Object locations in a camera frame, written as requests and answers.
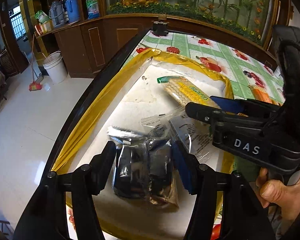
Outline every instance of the green checkered tablecloth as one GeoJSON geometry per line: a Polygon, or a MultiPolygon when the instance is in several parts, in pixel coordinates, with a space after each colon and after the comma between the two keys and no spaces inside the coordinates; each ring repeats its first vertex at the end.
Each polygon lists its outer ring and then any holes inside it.
{"type": "Polygon", "coordinates": [[[219,42],[181,33],[169,33],[167,36],[158,37],[148,32],[125,64],[138,54],[136,49],[145,46],[162,51],[166,51],[167,47],[176,47],[180,50],[180,55],[199,63],[201,61],[197,57],[217,61],[222,69],[221,74],[231,81],[235,98],[254,99],[248,85],[257,85],[256,79],[253,78],[256,77],[262,82],[270,98],[281,103],[285,100],[282,94],[283,80],[278,79],[271,69],[264,67],[264,64],[256,59],[219,42]]]}

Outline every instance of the aquarium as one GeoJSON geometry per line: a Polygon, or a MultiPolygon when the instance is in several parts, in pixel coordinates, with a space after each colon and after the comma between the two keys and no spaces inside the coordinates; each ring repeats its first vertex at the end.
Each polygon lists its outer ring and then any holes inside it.
{"type": "Polygon", "coordinates": [[[220,26],[261,44],[272,0],[106,0],[107,13],[167,13],[220,26]]]}

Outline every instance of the broom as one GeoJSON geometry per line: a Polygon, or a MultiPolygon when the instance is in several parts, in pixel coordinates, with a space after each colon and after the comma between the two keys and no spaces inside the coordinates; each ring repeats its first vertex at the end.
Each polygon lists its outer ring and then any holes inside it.
{"type": "Polygon", "coordinates": [[[34,81],[34,69],[33,69],[34,38],[35,38],[35,34],[33,34],[33,37],[32,37],[32,55],[31,55],[31,69],[32,69],[32,80],[33,80],[33,82],[29,85],[29,91],[40,90],[42,88],[42,85],[40,85],[40,83],[37,83],[37,82],[34,81]]]}

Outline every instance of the gray thermos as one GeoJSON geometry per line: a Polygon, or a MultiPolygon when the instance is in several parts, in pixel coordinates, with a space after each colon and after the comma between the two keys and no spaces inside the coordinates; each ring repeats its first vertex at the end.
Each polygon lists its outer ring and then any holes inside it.
{"type": "Polygon", "coordinates": [[[49,18],[52,20],[54,28],[65,25],[65,15],[63,13],[63,5],[59,1],[53,1],[49,11],[49,18]]]}

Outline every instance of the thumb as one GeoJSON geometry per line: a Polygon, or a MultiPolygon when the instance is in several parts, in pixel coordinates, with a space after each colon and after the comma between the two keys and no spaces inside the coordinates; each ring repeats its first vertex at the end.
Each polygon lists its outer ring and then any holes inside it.
{"type": "Polygon", "coordinates": [[[267,181],[262,186],[260,189],[260,195],[265,200],[276,203],[280,207],[293,199],[292,189],[285,186],[281,181],[275,179],[267,181]]]}

